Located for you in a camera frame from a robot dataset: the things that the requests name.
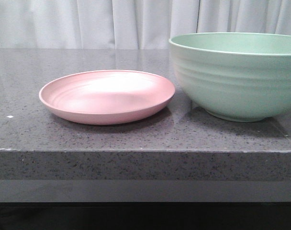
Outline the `pink plate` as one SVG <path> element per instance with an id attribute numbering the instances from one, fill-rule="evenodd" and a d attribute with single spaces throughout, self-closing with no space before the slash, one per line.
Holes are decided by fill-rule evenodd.
<path id="1" fill-rule="evenodd" d="M 175 93 L 159 75 L 136 70 L 96 70 L 67 75 L 39 92 L 47 109 L 65 120 L 89 125 L 138 121 L 162 110 Z"/>

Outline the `green bowl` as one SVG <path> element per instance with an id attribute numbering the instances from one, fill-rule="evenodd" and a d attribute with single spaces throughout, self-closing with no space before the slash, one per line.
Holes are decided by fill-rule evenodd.
<path id="1" fill-rule="evenodd" d="M 213 116 L 254 122 L 291 110 L 291 35 L 184 34 L 169 49 L 178 84 Z"/>

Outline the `grey-white curtain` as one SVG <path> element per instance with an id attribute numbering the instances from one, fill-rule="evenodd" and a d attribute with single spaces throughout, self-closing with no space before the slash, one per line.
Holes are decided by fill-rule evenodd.
<path id="1" fill-rule="evenodd" d="M 204 32 L 291 35 L 291 0 L 0 0 L 0 48 L 166 49 Z"/>

